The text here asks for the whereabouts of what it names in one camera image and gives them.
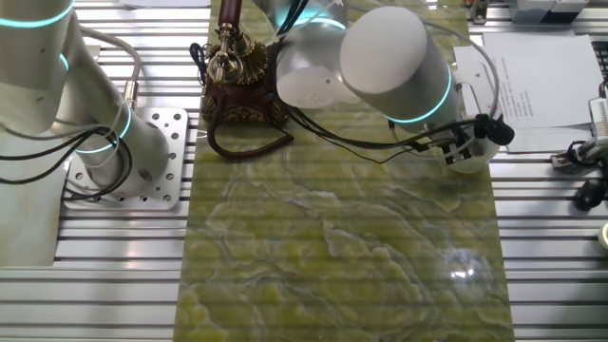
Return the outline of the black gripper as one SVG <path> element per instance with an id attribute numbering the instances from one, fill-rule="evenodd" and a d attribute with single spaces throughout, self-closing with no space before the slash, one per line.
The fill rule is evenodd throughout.
<path id="1" fill-rule="evenodd" d="M 469 141 L 470 135 L 461 126 L 452 127 L 436 134 L 436 144 L 443 151 L 443 159 L 447 165 L 457 161 L 470 159 L 473 155 Z"/>

